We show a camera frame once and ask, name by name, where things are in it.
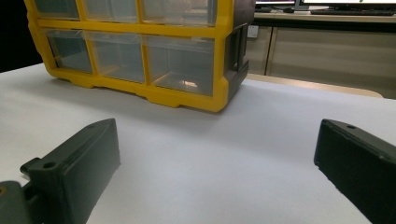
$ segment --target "yellow storage organizer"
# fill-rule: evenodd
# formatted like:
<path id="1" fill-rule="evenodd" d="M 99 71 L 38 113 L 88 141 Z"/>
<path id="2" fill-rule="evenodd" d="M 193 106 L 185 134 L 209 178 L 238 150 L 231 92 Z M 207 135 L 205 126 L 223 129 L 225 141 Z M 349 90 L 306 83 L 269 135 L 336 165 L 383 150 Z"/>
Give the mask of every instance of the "yellow storage organizer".
<path id="1" fill-rule="evenodd" d="M 220 111 L 248 73 L 254 0 L 24 0 L 48 72 Z"/>

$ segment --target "plastic drawer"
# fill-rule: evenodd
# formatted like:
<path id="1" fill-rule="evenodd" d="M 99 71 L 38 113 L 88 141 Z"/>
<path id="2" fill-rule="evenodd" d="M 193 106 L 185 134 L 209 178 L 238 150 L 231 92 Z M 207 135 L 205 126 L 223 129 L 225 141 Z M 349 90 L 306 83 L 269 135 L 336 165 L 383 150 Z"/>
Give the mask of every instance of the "plastic drawer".
<path id="1" fill-rule="evenodd" d="M 82 0 L 88 21 L 136 23 L 135 0 Z"/>
<path id="2" fill-rule="evenodd" d="M 81 30 L 47 30 L 46 35 L 58 67 L 92 72 Z"/>
<path id="3" fill-rule="evenodd" d="M 79 20 L 75 0 L 35 0 L 41 18 Z"/>
<path id="4" fill-rule="evenodd" d="M 217 0 L 142 0 L 142 12 L 147 23 L 214 26 Z"/>
<path id="5" fill-rule="evenodd" d="M 145 35 L 153 85 L 212 95 L 214 41 Z"/>
<path id="6" fill-rule="evenodd" d="M 100 76 L 144 82 L 140 35 L 86 32 Z"/>

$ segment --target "white table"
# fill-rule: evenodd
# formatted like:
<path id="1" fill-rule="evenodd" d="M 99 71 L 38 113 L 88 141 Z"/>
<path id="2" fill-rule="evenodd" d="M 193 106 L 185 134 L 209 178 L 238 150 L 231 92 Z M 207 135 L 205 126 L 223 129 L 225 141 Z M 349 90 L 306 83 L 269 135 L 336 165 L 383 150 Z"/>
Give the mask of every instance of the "white table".
<path id="1" fill-rule="evenodd" d="M 218 114 L 84 89 L 42 64 L 0 74 L 0 180 L 115 118 L 122 165 L 88 223 L 369 223 L 313 163 L 322 119 L 396 145 L 396 101 L 245 80 Z"/>

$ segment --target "yellow frame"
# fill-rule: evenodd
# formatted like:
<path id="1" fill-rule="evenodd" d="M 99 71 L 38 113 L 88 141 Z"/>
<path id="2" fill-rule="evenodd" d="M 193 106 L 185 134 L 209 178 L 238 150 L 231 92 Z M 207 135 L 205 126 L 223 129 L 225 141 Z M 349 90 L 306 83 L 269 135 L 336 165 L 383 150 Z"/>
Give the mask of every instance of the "yellow frame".
<path id="1" fill-rule="evenodd" d="M 80 21 L 61 21 L 40 19 L 34 0 L 24 0 L 28 9 L 29 30 L 48 72 L 58 78 L 70 80 L 72 83 L 86 87 L 106 87 L 114 90 L 127 91 L 147 98 L 150 102 L 178 107 L 191 106 L 203 110 L 218 112 L 228 103 L 229 84 L 224 77 L 224 54 L 226 38 L 233 31 L 233 0 L 218 0 L 217 21 L 214 27 L 166 26 L 160 24 L 145 24 L 141 17 L 141 0 L 136 1 L 137 23 L 112 23 L 102 21 L 87 21 L 81 0 L 76 0 Z M 170 90 L 149 83 L 149 74 L 145 72 L 145 83 L 136 83 L 120 79 L 103 77 L 96 71 L 92 45 L 87 41 L 92 75 L 87 75 L 72 69 L 59 68 L 56 65 L 50 43 L 42 32 L 43 29 L 80 29 L 84 31 L 101 31 L 114 33 L 137 33 L 142 35 L 170 35 L 179 37 L 208 37 L 215 40 L 214 72 L 212 96 L 200 95 L 185 91 Z M 143 57 L 143 67 L 148 71 L 147 57 Z"/>

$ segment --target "computer monitor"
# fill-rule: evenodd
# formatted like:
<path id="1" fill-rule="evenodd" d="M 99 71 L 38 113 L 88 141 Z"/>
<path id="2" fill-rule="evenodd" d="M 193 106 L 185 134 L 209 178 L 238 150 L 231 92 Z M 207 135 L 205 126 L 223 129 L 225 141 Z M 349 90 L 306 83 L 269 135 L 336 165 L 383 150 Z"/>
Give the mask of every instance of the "computer monitor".
<path id="1" fill-rule="evenodd" d="M 360 9 L 394 9 L 396 0 L 300 0 L 302 6 L 328 6 Z"/>
<path id="2" fill-rule="evenodd" d="M 295 0 L 257 0 L 256 7 L 292 7 Z"/>

